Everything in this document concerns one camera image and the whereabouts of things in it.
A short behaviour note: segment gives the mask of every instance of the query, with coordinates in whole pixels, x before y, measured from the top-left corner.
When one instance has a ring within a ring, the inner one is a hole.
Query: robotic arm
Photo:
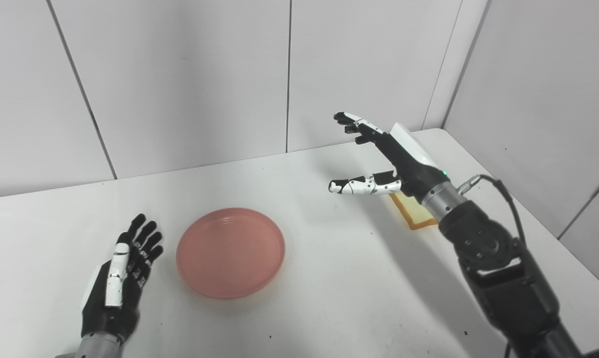
[[[474,179],[459,192],[399,124],[387,133],[350,113],[339,112],[334,119],[345,125],[345,132],[361,134],[355,139],[357,144],[374,143],[396,174],[333,180],[331,192],[401,190],[415,197],[454,245],[461,272],[488,321],[508,338],[519,358],[581,357],[561,324],[556,295],[525,244],[462,195]]]

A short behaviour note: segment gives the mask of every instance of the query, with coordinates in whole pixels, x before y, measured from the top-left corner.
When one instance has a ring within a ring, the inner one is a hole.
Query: black fingertip
[[[147,233],[153,233],[154,230],[156,230],[158,228],[158,224],[156,224],[156,222],[154,220],[151,220],[150,222],[147,223],[147,225],[145,225],[145,227],[142,228],[142,231],[145,231]]]
[[[126,243],[129,245],[131,243],[131,237],[129,236],[129,233],[128,232],[120,233],[116,243]]]
[[[131,234],[132,239],[134,236],[136,236],[136,231],[140,229],[145,220],[147,220],[147,218],[143,213],[136,215],[136,217],[133,220],[131,220],[131,224],[129,225],[129,229],[127,229],[127,232]]]
[[[355,138],[355,143],[357,144],[365,144],[368,143],[370,140],[367,138],[364,138],[364,136],[358,136],[357,138]]]
[[[354,125],[347,125],[343,131],[346,134],[351,134],[351,133],[359,133],[359,129],[357,129],[357,127],[355,127]]]
[[[161,247],[160,245],[154,247],[154,249],[152,249],[149,252],[149,254],[147,254],[147,260],[150,263],[153,263],[154,260],[156,260],[160,255],[162,255],[164,251],[165,249],[163,249],[163,247]]]

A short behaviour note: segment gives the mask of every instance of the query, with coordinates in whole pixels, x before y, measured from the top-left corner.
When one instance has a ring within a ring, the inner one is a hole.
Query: robotic hand
[[[79,351],[57,358],[115,358],[136,329],[142,288],[152,263],[163,253],[156,222],[143,227],[145,220],[141,213],[131,221],[118,237],[112,258],[100,267],[83,308]]]
[[[389,193],[401,190],[413,196],[439,222],[459,258],[459,266],[470,290],[489,322],[499,329],[519,358],[579,358],[572,338],[561,324],[559,303],[524,240],[513,238],[491,220],[474,202],[463,196],[475,181],[472,177],[457,190],[447,173],[395,124],[386,133],[359,116],[334,115],[346,133],[359,133],[357,144],[372,142],[393,164],[396,174],[383,172],[329,184],[334,193]],[[493,180],[512,202],[500,181]]]

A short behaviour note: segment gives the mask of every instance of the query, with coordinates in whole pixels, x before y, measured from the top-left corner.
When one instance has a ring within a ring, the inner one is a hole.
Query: robotic finger
[[[381,195],[401,191],[401,180],[395,177],[392,171],[381,172],[368,177],[331,180],[328,191],[333,193]]]

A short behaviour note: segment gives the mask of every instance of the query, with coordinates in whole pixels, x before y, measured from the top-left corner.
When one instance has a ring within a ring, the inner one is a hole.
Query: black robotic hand
[[[105,305],[107,277],[111,260],[102,264],[94,282],[90,296],[83,308],[83,326],[81,336],[97,332],[107,332],[123,344],[136,329],[138,319],[138,303],[142,288],[145,285],[151,265],[163,253],[163,247],[157,245],[163,238],[156,222],[150,221],[144,227],[145,215],[138,214],[131,221],[129,229],[120,234],[117,243],[129,245],[127,276],[122,282],[122,305],[108,307]]]

